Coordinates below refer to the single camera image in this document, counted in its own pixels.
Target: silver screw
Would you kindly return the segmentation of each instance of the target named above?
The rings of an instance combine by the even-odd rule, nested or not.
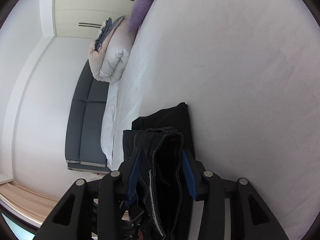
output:
[[[111,172],[112,177],[118,177],[120,175],[120,171],[113,171]]]
[[[213,172],[212,171],[205,171],[203,173],[203,175],[206,176],[206,177],[212,177],[213,176]]]
[[[84,184],[84,179],[78,179],[77,181],[76,181],[76,185],[77,186],[82,186]]]
[[[245,178],[239,179],[239,182],[240,182],[241,185],[247,185],[248,184],[248,180],[245,179]]]

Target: white frayed edge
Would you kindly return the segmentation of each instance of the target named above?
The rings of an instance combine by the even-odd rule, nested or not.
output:
[[[152,204],[152,216],[153,216],[153,220],[155,221],[156,228],[158,229],[160,235],[163,237],[163,234],[162,234],[160,226],[159,226],[159,222],[156,218],[156,209],[155,209],[155,204],[154,204],[152,190],[151,190],[151,170],[149,171],[149,179],[150,179],[149,191],[150,191],[151,204]]]

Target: purple pillow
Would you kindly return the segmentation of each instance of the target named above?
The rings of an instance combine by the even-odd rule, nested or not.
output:
[[[131,11],[128,32],[139,28],[146,17],[152,2],[153,0],[136,0]]]

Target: wall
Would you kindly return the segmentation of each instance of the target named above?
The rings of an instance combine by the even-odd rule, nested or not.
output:
[[[15,180],[55,197],[61,197],[76,179],[90,179],[90,173],[68,170],[64,156],[71,100],[90,42],[53,38],[21,104],[14,144]]]
[[[0,135],[17,77],[41,37],[39,0],[20,0],[0,29]]]

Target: white bed sheet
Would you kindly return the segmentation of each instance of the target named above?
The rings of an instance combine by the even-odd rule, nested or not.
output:
[[[155,0],[120,82],[112,169],[134,119],[186,102],[196,158],[249,179],[304,236],[320,210],[320,28],[301,0]]]
[[[102,119],[100,142],[101,149],[107,157],[108,166],[112,165],[112,148],[117,111],[118,89],[119,81],[109,85],[106,108],[104,110]]]

